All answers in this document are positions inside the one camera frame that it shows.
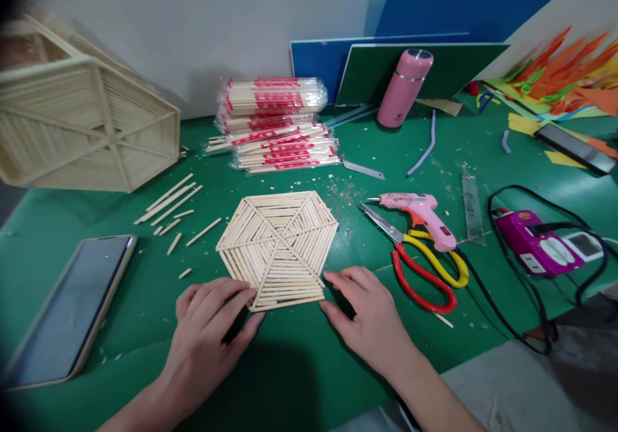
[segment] hexagonal wooden basket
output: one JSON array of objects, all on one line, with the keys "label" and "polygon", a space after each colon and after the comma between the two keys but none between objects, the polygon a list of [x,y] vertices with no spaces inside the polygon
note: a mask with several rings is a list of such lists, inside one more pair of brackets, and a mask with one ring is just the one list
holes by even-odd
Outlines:
[{"label": "hexagonal wooden basket", "polygon": [[318,301],[338,225],[315,191],[245,197],[216,250],[233,279],[257,289],[251,311]]},{"label": "hexagonal wooden basket", "polygon": [[178,159],[180,112],[49,13],[0,41],[0,177],[131,192]]}]

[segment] phone case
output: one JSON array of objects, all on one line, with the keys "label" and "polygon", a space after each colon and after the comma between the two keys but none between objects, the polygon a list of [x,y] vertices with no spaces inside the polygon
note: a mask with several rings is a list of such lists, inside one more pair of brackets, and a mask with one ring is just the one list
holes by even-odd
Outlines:
[{"label": "phone case", "polygon": [[64,267],[64,270],[62,270],[62,273],[60,274],[60,277],[56,281],[56,284],[54,284],[53,288],[51,289],[50,294],[47,297],[47,300],[45,300],[45,302],[41,306],[41,309],[39,310],[39,313],[37,314],[37,316],[34,319],[34,321],[32,321],[32,324],[28,328],[28,331],[26,332],[26,335],[24,336],[23,340],[19,344],[19,346],[18,346],[17,350],[15,351],[15,353],[13,354],[13,356],[11,356],[11,359],[9,360],[9,363],[7,364],[7,367],[6,367],[6,370],[5,370],[5,375],[7,373],[11,372],[11,370],[13,368],[13,365],[17,362],[17,360],[19,360],[19,357],[21,356],[22,351],[26,347],[26,344],[28,343],[28,340],[30,339],[30,336],[32,335],[32,332],[36,329],[37,325],[39,324],[39,321],[41,320],[41,318],[45,314],[45,311],[47,310],[47,307],[51,303],[52,298],[54,297],[56,291],[58,290],[58,287],[62,283],[62,280],[66,277],[66,273],[68,272],[68,270],[70,269],[71,265],[75,261],[75,258],[77,257],[77,252],[81,249],[82,244],[84,242],[92,241],[92,240],[109,239],[109,238],[120,238],[120,237],[127,237],[127,238],[131,238],[133,240],[130,242],[129,246],[127,247],[127,250],[125,251],[124,255],[122,256],[122,261],[120,262],[120,264],[118,266],[118,269],[116,271],[116,274],[114,275],[114,277],[113,277],[113,279],[111,281],[111,285],[110,285],[109,290],[108,290],[108,292],[107,292],[107,294],[105,296],[105,300],[103,301],[103,305],[101,306],[101,309],[99,310],[99,312],[97,314],[97,317],[95,318],[95,321],[93,323],[92,329],[88,333],[88,337],[86,338],[86,342],[84,343],[84,347],[82,348],[82,351],[79,353],[79,355],[77,357],[77,361],[76,361],[73,369],[69,373],[69,375],[66,376],[66,377],[63,377],[62,379],[47,380],[45,382],[38,382],[37,384],[29,384],[29,385],[25,385],[25,386],[14,387],[14,388],[7,389],[6,391],[25,390],[25,389],[28,389],[28,388],[43,387],[43,386],[47,386],[47,385],[58,384],[60,382],[66,382],[67,380],[70,380],[70,379],[76,377],[84,369],[84,367],[86,365],[86,361],[88,359],[88,355],[90,354],[90,350],[92,349],[92,346],[93,346],[93,344],[95,342],[95,339],[97,338],[98,332],[101,329],[101,325],[103,324],[103,321],[105,320],[105,316],[107,316],[107,312],[108,312],[109,306],[111,305],[111,302],[112,302],[112,300],[114,298],[114,295],[116,294],[116,290],[118,289],[120,281],[122,280],[122,276],[124,275],[124,271],[125,271],[127,265],[129,264],[129,260],[131,259],[131,256],[133,255],[133,252],[135,250],[135,246],[137,245],[138,238],[137,238],[137,236],[135,236],[133,234],[121,234],[121,235],[118,235],[118,236],[106,236],[106,237],[101,237],[101,238],[84,239],[84,240],[82,240],[79,243],[79,245],[77,247],[75,247],[75,251],[73,252],[73,255],[71,255],[70,260],[67,262],[66,266]]}]

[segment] hand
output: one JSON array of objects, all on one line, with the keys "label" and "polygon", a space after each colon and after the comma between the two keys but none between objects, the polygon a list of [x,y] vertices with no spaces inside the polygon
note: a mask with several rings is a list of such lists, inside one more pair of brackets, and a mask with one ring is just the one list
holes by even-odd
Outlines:
[{"label": "hand", "polygon": [[322,300],[320,307],[329,321],[358,356],[391,382],[405,369],[411,355],[418,353],[397,313],[393,296],[367,268],[325,272],[324,278],[341,291],[356,311],[351,321],[334,303]]},{"label": "hand", "polygon": [[253,315],[232,342],[221,343],[255,294],[256,289],[249,288],[248,283],[221,277],[207,284],[192,285],[178,298],[178,326],[163,372],[155,381],[158,391],[171,396],[170,409],[178,422],[212,394],[255,337],[264,313]]}]

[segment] hexagonal chopstick craft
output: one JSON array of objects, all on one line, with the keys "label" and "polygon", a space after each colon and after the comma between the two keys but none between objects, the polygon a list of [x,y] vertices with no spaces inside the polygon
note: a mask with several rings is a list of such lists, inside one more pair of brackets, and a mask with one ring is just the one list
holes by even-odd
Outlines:
[{"label": "hexagonal chopstick craft", "polygon": [[251,311],[324,299],[320,279],[339,223],[315,191],[245,197],[216,250],[257,289]]}]

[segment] finger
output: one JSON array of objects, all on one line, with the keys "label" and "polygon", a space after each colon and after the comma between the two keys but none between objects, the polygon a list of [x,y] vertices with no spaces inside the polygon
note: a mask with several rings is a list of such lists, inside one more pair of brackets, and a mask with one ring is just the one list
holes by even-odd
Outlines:
[{"label": "finger", "polygon": [[253,315],[245,324],[245,328],[238,333],[233,341],[225,349],[225,360],[230,366],[235,366],[241,355],[255,338],[258,333],[258,328],[266,316],[265,312]]},{"label": "finger", "polygon": [[191,303],[189,304],[189,309],[187,310],[187,316],[192,317],[195,314],[195,311],[200,307],[201,303],[204,299],[212,292],[213,289],[232,281],[229,277],[219,277],[214,281],[210,281],[209,283],[204,284],[195,294]]},{"label": "finger", "polygon": [[341,270],[339,273],[343,274],[344,276],[347,276],[348,278],[356,282],[356,284],[358,284],[365,290],[369,290],[376,284],[380,284],[380,281],[375,276],[375,274],[369,271],[365,267],[345,268]]},{"label": "finger", "polygon": [[348,318],[337,305],[328,300],[320,301],[320,308],[326,314],[333,327],[341,334],[341,337],[348,343],[354,331],[354,322]]},{"label": "finger", "polygon": [[325,272],[324,278],[331,282],[333,287],[340,291],[358,312],[357,306],[362,304],[365,294],[367,293],[365,289],[352,281],[348,276],[344,276],[341,273]]},{"label": "finger", "polygon": [[195,294],[198,293],[198,290],[203,285],[204,284],[190,285],[189,287],[185,289],[185,291],[182,294],[180,294],[180,297],[178,297],[178,300],[176,300],[176,319],[177,320],[180,321],[182,318],[184,318],[187,315],[187,310],[189,309],[189,304],[191,303],[191,300],[193,300],[193,297],[195,297]]},{"label": "finger", "polygon": [[205,328],[211,319],[221,310],[229,297],[233,296],[236,292],[246,289],[248,286],[249,284],[244,281],[229,280],[212,289],[208,296],[200,303],[197,310],[195,310],[195,313],[191,316],[191,320],[199,322],[201,327]]},{"label": "finger", "polygon": [[205,329],[217,337],[217,339],[222,339],[230,330],[232,324],[234,324],[236,317],[242,311],[243,307],[256,296],[256,293],[257,290],[254,288],[248,288],[240,292],[223,306],[219,312],[213,315],[210,323]]}]

